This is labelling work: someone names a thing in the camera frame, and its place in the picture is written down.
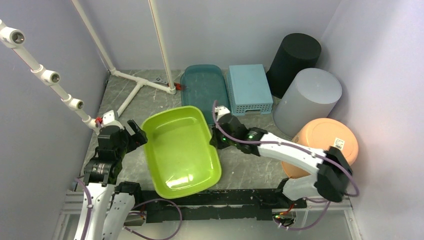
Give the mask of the dark green plastic basket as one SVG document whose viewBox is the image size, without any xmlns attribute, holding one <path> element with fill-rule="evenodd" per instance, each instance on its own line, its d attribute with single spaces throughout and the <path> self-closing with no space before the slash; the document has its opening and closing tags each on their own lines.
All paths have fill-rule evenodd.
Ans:
<svg viewBox="0 0 424 240">
<path fill-rule="evenodd" d="M 181 105 L 194 106 L 201 110 L 208 125 L 214 123 L 212 106 L 215 100 L 229 107 L 227 86 L 222 70 L 213 64 L 191 65 L 180 78 Z"/>
</svg>

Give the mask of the light blue plastic basket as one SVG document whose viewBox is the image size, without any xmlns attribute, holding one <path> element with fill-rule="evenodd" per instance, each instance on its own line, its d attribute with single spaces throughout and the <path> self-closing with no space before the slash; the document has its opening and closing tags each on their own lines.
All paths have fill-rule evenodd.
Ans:
<svg viewBox="0 0 424 240">
<path fill-rule="evenodd" d="M 230 65 L 226 75 L 230 111 L 235 116 L 249 112 L 270 114 L 274 104 L 262 64 Z"/>
</svg>

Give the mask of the orange plastic bucket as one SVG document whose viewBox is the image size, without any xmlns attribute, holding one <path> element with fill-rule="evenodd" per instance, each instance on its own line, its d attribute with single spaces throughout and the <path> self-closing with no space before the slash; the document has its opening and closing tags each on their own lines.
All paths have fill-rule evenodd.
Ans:
<svg viewBox="0 0 424 240">
<path fill-rule="evenodd" d="M 330 146 L 339 149 L 351 166 L 357 159 L 359 144 L 354 133 L 343 123 L 331 118 L 317 118 L 306 123 L 294 133 L 288 125 L 278 129 L 291 137 L 293 143 L 310 148 L 327 150 Z"/>
</svg>

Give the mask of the grey plastic bucket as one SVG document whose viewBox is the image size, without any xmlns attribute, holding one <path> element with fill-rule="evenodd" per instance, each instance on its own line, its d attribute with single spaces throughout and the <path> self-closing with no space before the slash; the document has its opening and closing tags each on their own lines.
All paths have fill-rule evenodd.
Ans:
<svg viewBox="0 0 424 240">
<path fill-rule="evenodd" d="M 294 137 L 307 123 L 326 118 L 343 93 L 339 80 L 319 68 L 301 70 L 273 110 L 275 126 Z"/>
</svg>

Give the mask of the black plastic bucket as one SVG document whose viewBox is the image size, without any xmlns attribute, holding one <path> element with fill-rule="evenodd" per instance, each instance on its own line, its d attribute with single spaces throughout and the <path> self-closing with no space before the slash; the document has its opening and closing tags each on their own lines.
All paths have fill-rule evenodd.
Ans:
<svg viewBox="0 0 424 240">
<path fill-rule="evenodd" d="M 321 44 L 310 35 L 286 35 L 266 72 L 271 94 L 281 99 L 301 70 L 316 66 L 321 52 Z"/>
</svg>

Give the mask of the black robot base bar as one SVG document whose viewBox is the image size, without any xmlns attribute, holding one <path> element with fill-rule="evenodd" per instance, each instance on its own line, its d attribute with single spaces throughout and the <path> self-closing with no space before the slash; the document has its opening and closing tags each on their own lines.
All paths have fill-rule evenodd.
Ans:
<svg viewBox="0 0 424 240">
<path fill-rule="evenodd" d="M 305 209 L 303 199 L 290 200 L 278 188 L 209 189 L 189 196 L 159 201 L 154 190 L 140 190 L 136 207 L 146 214 L 147 223 L 165 221 L 256 219 L 270 221 L 277 212 Z"/>
</svg>

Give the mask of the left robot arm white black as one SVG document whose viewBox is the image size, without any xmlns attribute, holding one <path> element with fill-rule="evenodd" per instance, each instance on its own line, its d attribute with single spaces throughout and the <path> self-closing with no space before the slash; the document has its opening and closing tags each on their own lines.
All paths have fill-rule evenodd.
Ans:
<svg viewBox="0 0 424 240">
<path fill-rule="evenodd" d="M 115 240 L 131 210 L 144 203 L 138 182 L 117 182 L 126 154 L 146 144 L 146 133 L 130 119 L 124 126 L 111 124 L 100 129 L 94 156 L 77 183 L 83 189 L 82 208 L 74 239 Z"/>
</svg>

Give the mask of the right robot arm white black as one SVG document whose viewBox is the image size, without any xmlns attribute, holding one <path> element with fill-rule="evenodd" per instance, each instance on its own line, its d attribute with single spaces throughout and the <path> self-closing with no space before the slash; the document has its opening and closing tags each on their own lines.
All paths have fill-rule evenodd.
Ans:
<svg viewBox="0 0 424 240">
<path fill-rule="evenodd" d="M 284 140 L 267 130 L 246 128 L 231 113 L 213 113 L 210 144 L 217 149 L 235 147 L 247 155 L 272 158 L 307 172 L 307 176 L 285 178 L 275 194 L 276 203 L 289 207 L 294 201 L 320 196 L 339 203 L 348 196 L 353 171 L 339 148 L 311 148 Z"/>
</svg>

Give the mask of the aluminium rail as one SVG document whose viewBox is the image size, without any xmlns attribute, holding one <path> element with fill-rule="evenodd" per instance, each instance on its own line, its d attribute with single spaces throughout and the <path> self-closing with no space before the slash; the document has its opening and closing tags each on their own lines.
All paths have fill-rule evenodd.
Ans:
<svg viewBox="0 0 424 240">
<path fill-rule="evenodd" d="M 160 196 L 154 190 L 143 190 L 142 200 L 157 199 Z M 313 196 L 311 202 L 309 200 L 296 200 L 293 203 L 292 211 L 294 210 L 322 210 L 326 203 L 322 202 L 321 197 Z M 283 200 L 282 196 L 275 193 L 271 188 L 260 189 L 212 189 L 204 190 L 193 195 L 171 199 L 177 204 L 181 210 L 186 209 L 199 209 L 200 207 L 242 207 L 242 206 L 256 206 L 259 209 L 272 210 L 273 212 L 283 212 L 289 209 L 292 203 L 287 203 Z M 65 197 L 65 203 L 62 210 L 65 213 L 77 214 L 82 208 L 83 193 L 69 191 Z M 139 206 L 137 210 L 145 211 L 158 211 L 170 207 L 171 210 L 175 208 L 171 203 L 154 201 L 145 206 Z M 330 204 L 328 210 L 352 210 L 352 204 L 348 197 L 344 197 L 341 202 L 333 202 Z"/>
</svg>

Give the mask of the white pvc pipe frame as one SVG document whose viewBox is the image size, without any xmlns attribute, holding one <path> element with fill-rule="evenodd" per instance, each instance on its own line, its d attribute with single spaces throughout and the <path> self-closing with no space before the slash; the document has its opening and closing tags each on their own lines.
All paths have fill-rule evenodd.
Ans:
<svg viewBox="0 0 424 240">
<path fill-rule="evenodd" d="M 161 85 L 159 83 L 154 83 L 149 81 L 146 78 L 137 77 L 135 75 L 130 75 L 123 73 L 114 66 L 111 58 L 109 57 L 104 45 L 102 44 L 99 36 L 97 35 L 93 25 L 91 24 L 89 17 L 84 11 L 83 6 L 78 0 L 72 1 L 73 6 L 75 7 L 78 15 L 83 21 L 85 27 L 87 28 L 91 38 L 97 46 L 97 49 L 100 52 L 102 60 L 106 63 L 109 73 L 112 76 L 124 78 L 127 80 L 134 81 L 136 83 L 135 87 L 132 89 L 128 97 L 124 100 L 121 106 L 116 110 L 118 114 L 118 120 L 122 113 L 127 109 L 128 105 L 134 99 L 139 90 L 144 86 L 149 86 L 157 90 L 164 91 L 168 94 L 174 95 L 177 92 L 176 87 L 174 86 L 174 79 L 172 77 L 172 71 L 170 69 L 168 56 L 166 52 L 166 47 L 163 43 L 163 31 L 160 23 L 160 18 L 157 12 L 156 1 L 148 1 L 149 10 L 151 12 L 151 17 L 154 25 L 154 30 L 157 36 L 157 41 L 159 44 L 160 54 L 163 61 L 165 74 L 168 80 L 168 85 Z M 85 103 L 83 100 L 73 97 L 71 94 L 67 93 L 61 86 L 60 80 L 62 79 L 61 75 L 57 71 L 49 70 L 40 64 L 25 48 L 24 43 L 26 41 L 25 34 L 16 28 L 7 26 L 4 21 L 0 22 L 0 41 L 7 48 L 13 50 L 21 60 L 29 67 L 32 74 L 34 74 L 43 84 L 50 87 L 61 99 L 63 104 L 67 106 L 71 111 L 75 112 L 82 120 L 82 122 L 90 129 L 92 129 L 96 134 L 99 134 L 103 128 L 97 128 L 95 124 L 95 119 L 87 114 L 84 110 Z"/>
</svg>

